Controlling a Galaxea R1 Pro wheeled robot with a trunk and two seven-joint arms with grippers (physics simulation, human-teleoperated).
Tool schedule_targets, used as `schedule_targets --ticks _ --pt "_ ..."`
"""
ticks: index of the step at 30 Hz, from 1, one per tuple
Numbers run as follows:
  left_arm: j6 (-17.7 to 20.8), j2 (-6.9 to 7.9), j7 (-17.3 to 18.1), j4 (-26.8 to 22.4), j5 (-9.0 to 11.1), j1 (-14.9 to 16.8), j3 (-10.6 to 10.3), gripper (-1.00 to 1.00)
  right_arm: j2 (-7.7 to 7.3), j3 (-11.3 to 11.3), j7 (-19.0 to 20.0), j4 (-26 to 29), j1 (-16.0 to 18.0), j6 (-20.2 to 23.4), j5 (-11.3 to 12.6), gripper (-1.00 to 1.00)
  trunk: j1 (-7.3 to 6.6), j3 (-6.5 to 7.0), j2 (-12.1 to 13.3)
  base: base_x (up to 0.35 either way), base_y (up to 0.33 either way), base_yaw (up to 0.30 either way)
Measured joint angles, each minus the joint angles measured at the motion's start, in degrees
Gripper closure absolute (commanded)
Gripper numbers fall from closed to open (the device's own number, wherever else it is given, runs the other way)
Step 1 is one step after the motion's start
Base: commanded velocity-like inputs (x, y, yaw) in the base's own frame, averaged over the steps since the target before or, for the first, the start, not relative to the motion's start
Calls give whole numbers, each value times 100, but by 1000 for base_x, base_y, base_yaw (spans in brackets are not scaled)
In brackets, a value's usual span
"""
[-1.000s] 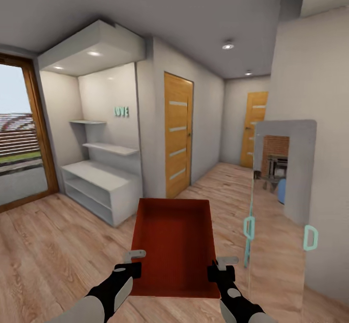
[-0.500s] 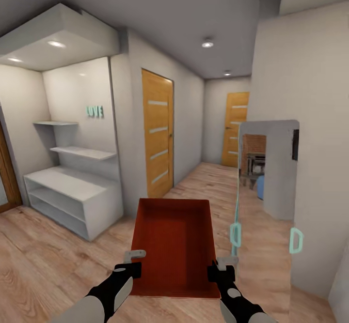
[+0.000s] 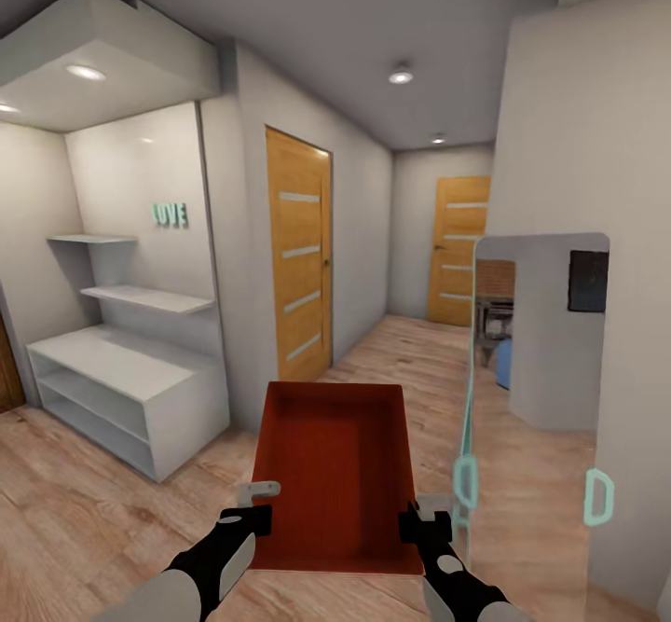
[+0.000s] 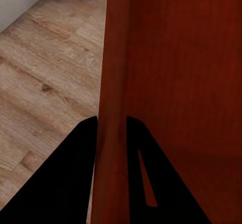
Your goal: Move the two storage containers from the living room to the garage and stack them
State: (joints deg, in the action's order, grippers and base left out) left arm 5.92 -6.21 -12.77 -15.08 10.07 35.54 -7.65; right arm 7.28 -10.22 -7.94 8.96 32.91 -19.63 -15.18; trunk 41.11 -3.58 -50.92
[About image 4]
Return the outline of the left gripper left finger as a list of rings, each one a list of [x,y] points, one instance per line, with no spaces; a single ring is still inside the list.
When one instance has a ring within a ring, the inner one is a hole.
[[[0,211],[0,224],[86,224],[98,117],[78,123]]]

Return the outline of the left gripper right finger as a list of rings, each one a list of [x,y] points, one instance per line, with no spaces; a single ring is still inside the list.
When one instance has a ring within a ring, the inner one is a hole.
[[[158,207],[146,204],[138,150]],[[130,224],[212,224],[145,124],[127,117]]]

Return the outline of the storage box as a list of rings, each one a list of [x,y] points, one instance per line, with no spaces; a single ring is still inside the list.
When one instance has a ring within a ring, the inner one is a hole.
[[[91,224],[130,224],[128,116],[212,224],[242,224],[242,0],[107,0]]]

